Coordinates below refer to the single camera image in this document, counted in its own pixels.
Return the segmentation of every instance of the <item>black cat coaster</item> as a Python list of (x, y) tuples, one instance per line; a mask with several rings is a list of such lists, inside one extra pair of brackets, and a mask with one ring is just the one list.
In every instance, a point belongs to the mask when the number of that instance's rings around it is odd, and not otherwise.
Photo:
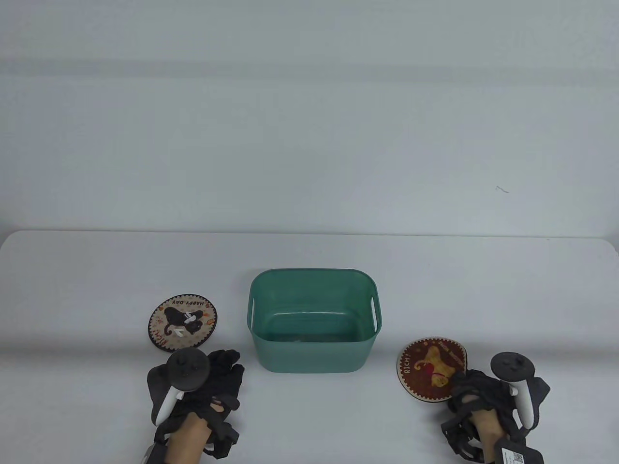
[(200, 295), (174, 296), (159, 305), (149, 320), (149, 337), (157, 348), (176, 351), (200, 346), (215, 330), (215, 306)]

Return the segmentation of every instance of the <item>round coaster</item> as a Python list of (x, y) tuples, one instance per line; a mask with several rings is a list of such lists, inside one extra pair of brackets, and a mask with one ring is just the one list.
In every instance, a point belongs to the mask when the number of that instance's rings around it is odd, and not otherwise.
[(176, 351), (200, 346), (215, 330), (215, 306), (200, 295), (191, 293), (167, 299), (149, 320), (149, 337), (157, 348)]
[(451, 398), (450, 378), (466, 370), (466, 350), (448, 338), (422, 338), (404, 348), (397, 375), (415, 398), (438, 403)]

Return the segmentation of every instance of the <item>green plastic bin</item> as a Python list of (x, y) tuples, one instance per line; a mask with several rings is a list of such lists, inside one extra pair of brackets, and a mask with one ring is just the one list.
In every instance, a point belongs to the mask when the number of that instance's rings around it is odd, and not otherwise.
[(272, 269), (251, 284), (247, 325), (273, 372), (352, 372), (382, 319), (376, 284), (353, 269)]

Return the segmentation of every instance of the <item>white wall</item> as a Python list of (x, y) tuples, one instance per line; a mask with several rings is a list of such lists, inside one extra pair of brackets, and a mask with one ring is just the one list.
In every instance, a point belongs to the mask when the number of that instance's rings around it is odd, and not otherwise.
[(617, 24), (614, 0), (1, 0), (0, 234), (619, 238)]

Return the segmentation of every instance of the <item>label tag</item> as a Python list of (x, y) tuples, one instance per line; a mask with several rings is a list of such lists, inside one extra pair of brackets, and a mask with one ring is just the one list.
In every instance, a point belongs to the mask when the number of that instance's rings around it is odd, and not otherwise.
[(503, 453), (503, 464), (524, 464), (524, 456), (520, 453), (505, 448), (501, 448), (501, 451)]

